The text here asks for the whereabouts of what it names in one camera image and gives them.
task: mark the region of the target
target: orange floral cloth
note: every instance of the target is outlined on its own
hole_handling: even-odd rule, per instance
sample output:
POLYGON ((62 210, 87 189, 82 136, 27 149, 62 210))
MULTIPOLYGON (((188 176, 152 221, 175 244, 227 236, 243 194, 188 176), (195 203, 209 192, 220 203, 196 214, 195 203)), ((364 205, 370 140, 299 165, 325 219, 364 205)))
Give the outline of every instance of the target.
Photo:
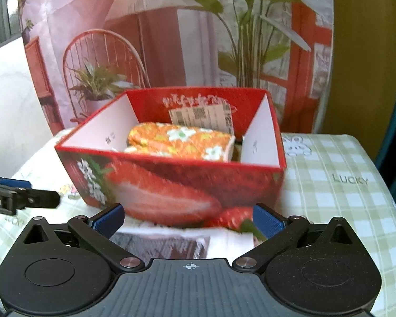
POLYGON ((232 157, 234 142, 234 136, 220 131, 142 123, 129 132, 129 147, 125 152, 228 162, 232 157))

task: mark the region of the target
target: yellow wall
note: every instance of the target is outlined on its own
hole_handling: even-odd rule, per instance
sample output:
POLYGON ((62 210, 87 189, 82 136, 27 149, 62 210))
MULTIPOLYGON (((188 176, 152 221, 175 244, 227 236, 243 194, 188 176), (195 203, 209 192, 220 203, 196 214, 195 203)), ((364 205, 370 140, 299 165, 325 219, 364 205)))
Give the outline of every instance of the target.
POLYGON ((396 0, 334 0, 334 37, 322 131, 355 136, 374 159, 396 99, 396 0))

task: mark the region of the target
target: white wall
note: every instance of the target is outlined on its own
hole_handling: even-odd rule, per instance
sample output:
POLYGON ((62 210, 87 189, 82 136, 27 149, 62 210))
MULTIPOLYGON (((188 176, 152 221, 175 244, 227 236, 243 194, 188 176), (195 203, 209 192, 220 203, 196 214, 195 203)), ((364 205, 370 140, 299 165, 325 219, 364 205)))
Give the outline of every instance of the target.
POLYGON ((12 176, 51 137, 18 38, 0 48, 0 176, 12 176))

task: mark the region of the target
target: gingham pattern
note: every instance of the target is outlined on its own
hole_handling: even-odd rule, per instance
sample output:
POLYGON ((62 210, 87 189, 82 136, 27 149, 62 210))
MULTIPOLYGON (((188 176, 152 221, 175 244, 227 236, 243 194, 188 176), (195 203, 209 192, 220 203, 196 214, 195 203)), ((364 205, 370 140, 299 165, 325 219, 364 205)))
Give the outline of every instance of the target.
MULTIPOLYGON (((56 136, 15 175, 35 188, 59 190, 70 184, 53 146, 56 136)), ((303 215, 315 223, 343 216, 357 232, 380 269, 383 285, 372 313, 396 317, 396 206, 383 179, 358 141, 350 136, 284 134, 288 170, 276 210, 284 216, 303 215)), ((81 199, 63 198, 53 211, 20 211, 0 215, 0 262, 31 217, 63 223, 97 210, 81 199)))

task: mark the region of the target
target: chair backrest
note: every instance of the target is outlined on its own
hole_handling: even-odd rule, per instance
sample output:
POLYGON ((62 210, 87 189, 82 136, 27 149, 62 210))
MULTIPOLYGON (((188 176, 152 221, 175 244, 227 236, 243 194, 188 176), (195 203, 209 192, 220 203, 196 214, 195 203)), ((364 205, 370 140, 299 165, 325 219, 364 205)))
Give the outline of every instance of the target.
POLYGON ((83 101, 78 101, 70 88, 79 84, 74 69, 84 69, 85 63, 93 67, 109 67, 112 72, 124 75, 126 81, 136 88, 150 87, 147 72, 136 49, 121 35, 104 30, 90 29, 77 35, 67 46, 63 55, 63 76, 66 89, 73 103, 85 111, 83 101))

